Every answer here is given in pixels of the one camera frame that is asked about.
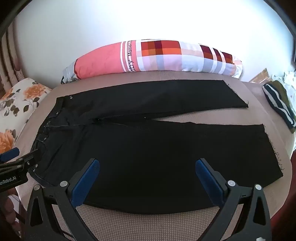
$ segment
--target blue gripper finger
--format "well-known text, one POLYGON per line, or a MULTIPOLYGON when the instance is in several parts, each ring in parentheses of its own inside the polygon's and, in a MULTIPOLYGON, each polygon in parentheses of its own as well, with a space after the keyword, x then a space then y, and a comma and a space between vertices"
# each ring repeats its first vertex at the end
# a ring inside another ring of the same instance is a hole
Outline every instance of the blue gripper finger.
POLYGON ((20 150, 15 147, 7 152, 0 154, 0 163, 8 162, 9 160, 17 157, 20 154, 20 150))
POLYGON ((73 207, 77 207, 83 204, 91 186, 98 177, 100 171, 100 163, 98 160, 93 159, 86 171, 81 175, 77 184, 72 188, 70 183, 70 190, 68 189, 68 194, 70 192, 70 202, 73 207))
POLYGON ((225 203, 224 191, 202 160, 196 161, 195 173, 203 185, 203 188, 207 192, 212 204, 214 206, 222 207, 225 203))

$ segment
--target floral pillow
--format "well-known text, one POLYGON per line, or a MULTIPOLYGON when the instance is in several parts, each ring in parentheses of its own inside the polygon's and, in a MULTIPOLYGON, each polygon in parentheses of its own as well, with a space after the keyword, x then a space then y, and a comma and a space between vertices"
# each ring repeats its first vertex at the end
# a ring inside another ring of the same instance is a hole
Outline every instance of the floral pillow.
POLYGON ((29 117, 50 91, 26 78, 0 99, 0 154, 12 149, 29 117))

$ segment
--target white wall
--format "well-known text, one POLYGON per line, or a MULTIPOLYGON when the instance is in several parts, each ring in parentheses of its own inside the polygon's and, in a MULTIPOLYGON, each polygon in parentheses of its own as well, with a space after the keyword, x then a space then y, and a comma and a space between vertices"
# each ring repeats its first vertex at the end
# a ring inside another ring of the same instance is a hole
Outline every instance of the white wall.
POLYGON ((133 39, 201 43, 240 58, 249 81, 291 66, 293 38, 263 0, 33 0, 16 18, 23 70, 49 87, 81 55, 133 39))

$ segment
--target curtain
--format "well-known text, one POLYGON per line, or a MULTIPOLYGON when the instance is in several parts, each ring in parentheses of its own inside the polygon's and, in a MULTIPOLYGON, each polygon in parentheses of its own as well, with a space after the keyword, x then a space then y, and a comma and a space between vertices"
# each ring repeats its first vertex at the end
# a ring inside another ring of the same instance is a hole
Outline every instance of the curtain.
POLYGON ((3 35, 0 44, 0 98, 22 79, 24 75, 15 49, 12 23, 3 35))

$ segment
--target black pants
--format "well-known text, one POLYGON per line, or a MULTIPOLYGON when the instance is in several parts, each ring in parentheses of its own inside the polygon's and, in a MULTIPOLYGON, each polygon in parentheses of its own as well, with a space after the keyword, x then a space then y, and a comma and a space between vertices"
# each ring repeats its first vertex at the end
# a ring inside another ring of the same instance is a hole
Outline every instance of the black pants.
POLYGON ((282 176, 263 125, 152 118, 234 107, 247 105, 213 80, 133 83, 60 97, 33 144, 43 156, 30 174, 44 186, 58 185, 96 158, 100 174, 85 204, 144 214, 211 207, 195 175, 199 158, 243 186, 267 186, 282 176))

